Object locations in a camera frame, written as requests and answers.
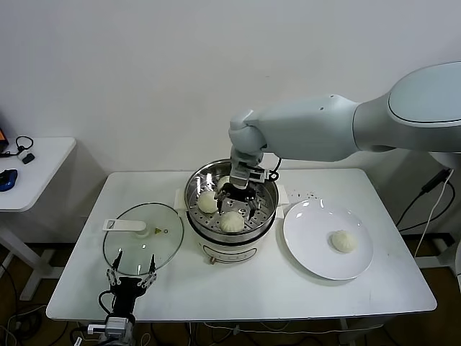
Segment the white table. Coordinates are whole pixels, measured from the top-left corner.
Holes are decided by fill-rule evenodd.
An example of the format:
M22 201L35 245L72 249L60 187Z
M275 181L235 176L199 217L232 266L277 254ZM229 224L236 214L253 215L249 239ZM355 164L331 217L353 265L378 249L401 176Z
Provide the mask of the white table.
M75 139L69 137L33 139L34 146L31 152L35 155L35 160L29 164L23 164L15 156L0 159L0 172L5 169L18 171L16 185L9 191L0 192L0 213L22 212L30 209L76 144ZM7 150L16 153L14 139L9 139L9 142L10 146ZM32 299L41 279L58 279L61 276L62 267L51 267L48 264L53 256L53 250L47 249L41 257L38 256L14 234L14 229L8 229L4 224L0 224L0 244L10 251L3 261L3 266L8 267L13 256L16 255L34 269L21 293L22 301ZM2 274L3 268L0 268L0 276Z
M47 307L51 319L104 320L97 297L108 289L102 223L139 203L174 205L191 172L128 172L109 176ZM138 321L293 320L383 316L429 311L436 300L365 173L359 169L280 172L290 202L313 192L356 213L375 247L370 268L355 280L331 281L301 267L281 237L282 220L248 262L210 265L194 231L135 305Z

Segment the steamed bun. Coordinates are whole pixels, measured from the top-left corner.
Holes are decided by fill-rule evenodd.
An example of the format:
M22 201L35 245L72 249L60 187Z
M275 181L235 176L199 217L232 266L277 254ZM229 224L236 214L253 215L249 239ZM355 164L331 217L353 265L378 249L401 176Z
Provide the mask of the steamed bun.
M229 182L229 176L226 175L225 177L222 177L221 179L219 179L219 182L218 182L218 192L221 191L221 189L223 188L224 184L226 182Z
M214 191L202 192L197 200L197 206L204 213L214 213L218 210Z
M223 215L221 218L220 228L224 232L240 232L245 226L245 221L243 220L242 215L236 211L229 211Z
M355 236L344 230L336 231L331 235L331 243L336 250L348 254L357 247Z

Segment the lid handle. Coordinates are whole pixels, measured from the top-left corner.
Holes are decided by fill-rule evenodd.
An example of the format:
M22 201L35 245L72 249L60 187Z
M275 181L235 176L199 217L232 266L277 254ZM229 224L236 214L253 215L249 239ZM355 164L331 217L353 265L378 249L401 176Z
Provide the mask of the lid handle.
M104 232L143 232L147 229L147 224L144 221L119 220L108 218L104 221L102 230Z

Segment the cable connector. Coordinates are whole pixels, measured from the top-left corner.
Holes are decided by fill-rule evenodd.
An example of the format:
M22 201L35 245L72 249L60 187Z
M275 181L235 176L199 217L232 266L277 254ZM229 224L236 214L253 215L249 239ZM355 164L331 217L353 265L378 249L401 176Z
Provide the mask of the cable connector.
M23 164L28 164L35 159L35 155L32 154L28 149L22 147L22 150L18 150L17 158L22 161Z
M80 346L82 341L83 339L81 337L77 337L77 341L75 341L75 344L73 344L73 346Z
M431 192L441 182L445 182L451 172L451 169L442 169L431 180L429 180L422 188L420 194Z

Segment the metal steamer tray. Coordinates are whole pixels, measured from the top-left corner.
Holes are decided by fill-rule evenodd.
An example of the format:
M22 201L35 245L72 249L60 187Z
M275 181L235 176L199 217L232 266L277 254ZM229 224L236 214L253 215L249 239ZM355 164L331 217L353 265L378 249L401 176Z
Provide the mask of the metal steamer tray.
M279 200L275 182L266 181L264 184L249 182L256 191L256 204L259 205L254 216L249 218L248 203L226 198L223 201L222 213L203 213L197 206L200 193L217 191L220 178L231 173L231 161L214 161L195 172L187 182L184 192L189 221L199 235L219 245L237 246L249 244L264 235L272 225ZM243 216L245 226L243 231L227 233L220 229L222 215L228 211L236 211Z

